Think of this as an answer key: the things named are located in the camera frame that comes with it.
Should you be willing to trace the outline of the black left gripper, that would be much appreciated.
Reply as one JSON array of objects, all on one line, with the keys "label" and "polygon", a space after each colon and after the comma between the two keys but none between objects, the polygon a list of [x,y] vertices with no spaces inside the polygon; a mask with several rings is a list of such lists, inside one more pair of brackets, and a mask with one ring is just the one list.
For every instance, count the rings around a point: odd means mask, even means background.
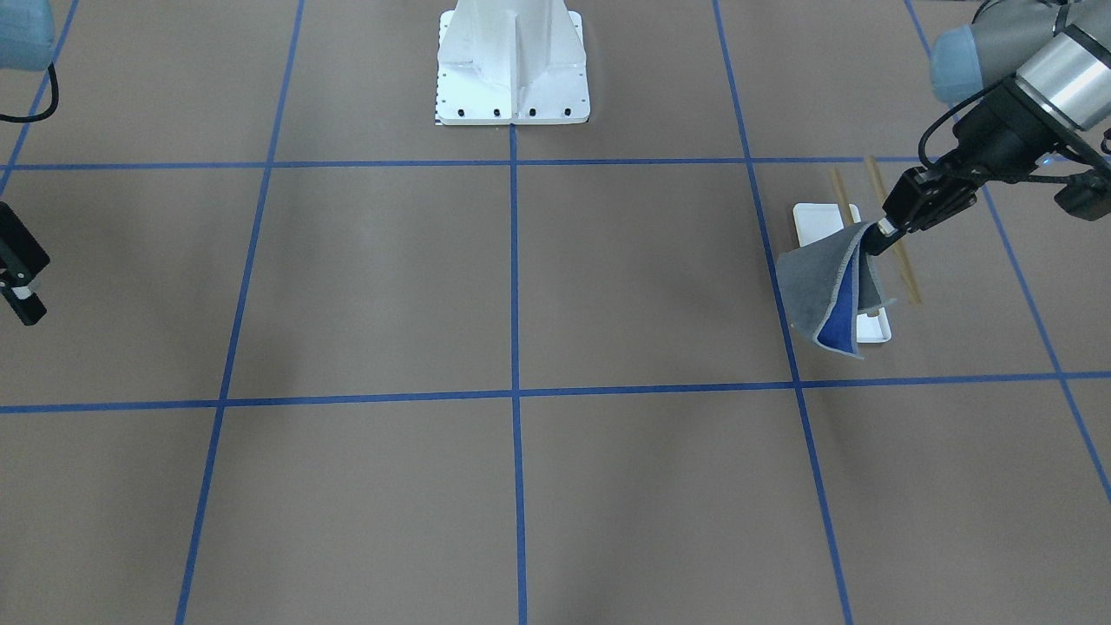
[{"label": "black left gripper", "polygon": [[904,234],[940,225],[975,205],[979,183],[924,167],[909,168],[885,196],[884,218],[864,230],[864,253],[880,256]]}]

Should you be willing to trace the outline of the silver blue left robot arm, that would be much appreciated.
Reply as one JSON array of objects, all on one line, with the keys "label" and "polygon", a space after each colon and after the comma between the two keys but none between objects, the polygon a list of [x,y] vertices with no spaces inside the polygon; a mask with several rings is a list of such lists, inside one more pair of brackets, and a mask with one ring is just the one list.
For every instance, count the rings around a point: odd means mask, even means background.
[{"label": "silver blue left robot arm", "polygon": [[1083,134],[1108,119],[1107,1],[985,1],[971,21],[942,33],[930,53],[933,95],[955,119],[955,147],[932,160],[933,122],[864,231],[878,256],[905,234],[975,205],[985,183],[1054,183],[1067,214],[1108,216],[1108,144]]}]

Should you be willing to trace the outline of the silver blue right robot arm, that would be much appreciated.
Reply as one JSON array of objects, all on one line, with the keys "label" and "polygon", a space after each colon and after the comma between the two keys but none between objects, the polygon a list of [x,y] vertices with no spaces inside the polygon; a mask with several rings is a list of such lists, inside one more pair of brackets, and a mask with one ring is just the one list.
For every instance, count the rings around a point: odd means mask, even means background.
[{"label": "silver blue right robot arm", "polygon": [[[24,115],[3,114],[3,123],[43,122],[58,109],[60,87],[56,74],[56,21],[48,1],[1,3],[1,65],[3,70],[43,72],[50,102]],[[9,308],[24,326],[34,326],[47,308],[36,293],[36,280],[50,265],[50,256],[23,224],[16,210],[1,203],[1,290]]]}]

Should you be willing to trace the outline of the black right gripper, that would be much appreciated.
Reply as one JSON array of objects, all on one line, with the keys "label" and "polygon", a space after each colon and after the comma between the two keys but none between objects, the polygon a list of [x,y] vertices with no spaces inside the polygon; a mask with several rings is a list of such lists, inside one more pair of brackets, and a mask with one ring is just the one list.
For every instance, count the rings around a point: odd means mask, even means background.
[{"label": "black right gripper", "polygon": [[7,284],[4,300],[24,326],[34,326],[46,316],[47,308],[33,293],[32,286],[50,262],[46,249],[17,216],[16,210],[1,202],[1,265]]}]

